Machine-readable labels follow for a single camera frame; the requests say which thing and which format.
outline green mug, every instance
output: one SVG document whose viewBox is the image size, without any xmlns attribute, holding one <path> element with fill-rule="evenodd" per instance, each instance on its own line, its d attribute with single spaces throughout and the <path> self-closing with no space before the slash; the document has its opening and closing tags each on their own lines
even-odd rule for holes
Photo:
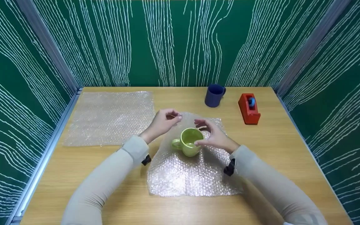
<svg viewBox="0 0 360 225">
<path fill-rule="evenodd" d="M 195 146 L 194 142 L 204 139 L 204 135 L 196 128 L 187 128 L 180 134 L 180 138 L 172 141 L 172 148 L 181 150 L 184 155 L 193 157 L 201 150 L 201 146 Z"/>
</svg>

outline wrist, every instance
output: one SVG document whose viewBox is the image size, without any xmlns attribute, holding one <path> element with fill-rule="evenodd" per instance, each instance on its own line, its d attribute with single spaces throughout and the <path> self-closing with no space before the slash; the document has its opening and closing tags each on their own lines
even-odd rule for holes
<svg viewBox="0 0 360 225">
<path fill-rule="evenodd" d="M 151 143 L 155 138 L 153 135 L 151 135 L 151 132 L 148 131 L 148 128 L 144 130 L 140 135 L 140 138 L 142 138 L 147 144 Z"/>
<path fill-rule="evenodd" d="M 233 140 L 229 140 L 229 143 L 226 145 L 226 152 L 228 152 L 229 154 L 232 154 L 234 151 L 236 151 L 238 148 L 240 147 L 240 145 L 233 141 Z"/>
</svg>

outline red tape dispenser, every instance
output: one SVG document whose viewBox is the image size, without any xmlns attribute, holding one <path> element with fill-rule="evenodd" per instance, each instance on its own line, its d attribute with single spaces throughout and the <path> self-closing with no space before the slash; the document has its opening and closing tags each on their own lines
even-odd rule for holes
<svg viewBox="0 0 360 225">
<path fill-rule="evenodd" d="M 260 113 L 258 113 L 258 106 L 254 94 L 241 94 L 241 97 L 238 100 L 238 106 L 240 107 L 245 124 L 258 124 Z"/>
</svg>

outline mug rim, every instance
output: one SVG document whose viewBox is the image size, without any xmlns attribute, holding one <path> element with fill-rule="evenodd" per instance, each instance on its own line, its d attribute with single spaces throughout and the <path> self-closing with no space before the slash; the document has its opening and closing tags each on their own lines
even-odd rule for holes
<svg viewBox="0 0 360 225">
<path fill-rule="evenodd" d="M 194 127 L 188 127 L 188 128 L 184 129 L 181 132 L 179 139 L 180 139 L 181 143 L 183 144 L 183 147 L 186 146 L 187 148 L 195 148 L 195 147 L 191 147 L 191 146 L 188 146 L 187 144 L 185 144 L 184 141 L 183 141 L 183 138 L 182 138 L 184 131 L 187 131 L 187 130 L 190 130 L 190 129 L 199 131 L 199 133 L 202 135 L 202 139 L 204 138 L 204 134 L 200 130 L 198 130 L 197 128 L 194 128 Z"/>
<path fill-rule="evenodd" d="M 213 93 L 211 90 L 209 90 L 209 88 L 210 87 L 220 87 L 220 88 L 222 88 L 222 92 L 220 93 L 220 94 L 215 94 L 215 93 Z M 223 93 L 224 93 L 224 87 L 223 86 L 220 86 L 220 85 L 218 85 L 218 84 L 211 84 L 211 85 L 209 85 L 208 87 L 207 87 L 207 90 L 209 91 L 209 93 L 211 93 L 211 94 L 214 94 L 214 95 L 222 95 Z"/>
</svg>

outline hand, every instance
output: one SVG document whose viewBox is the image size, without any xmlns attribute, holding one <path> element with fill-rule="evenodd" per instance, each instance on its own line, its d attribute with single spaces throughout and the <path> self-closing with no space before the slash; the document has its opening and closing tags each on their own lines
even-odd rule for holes
<svg viewBox="0 0 360 225">
<path fill-rule="evenodd" d="M 173 108 L 161 109 L 156 113 L 148 128 L 145 129 L 139 136 L 144 139 L 147 144 L 149 144 L 155 138 L 169 131 L 170 128 L 180 122 L 181 119 L 182 117 L 179 112 Z"/>
<path fill-rule="evenodd" d="M 196 146 L 208 145 L 216 148 L 222 148 L 230 154 L 240 147 L 237 142 L 233 141 L 224 134 L 223 131 L 211 121 L 205 119 L 195 119 L 194 124 L 196 124 L 196 127 L 199 128 L 200 131 L 208 131 L 210 133 L 208 139 L 194 142 Z"/>
</svg>

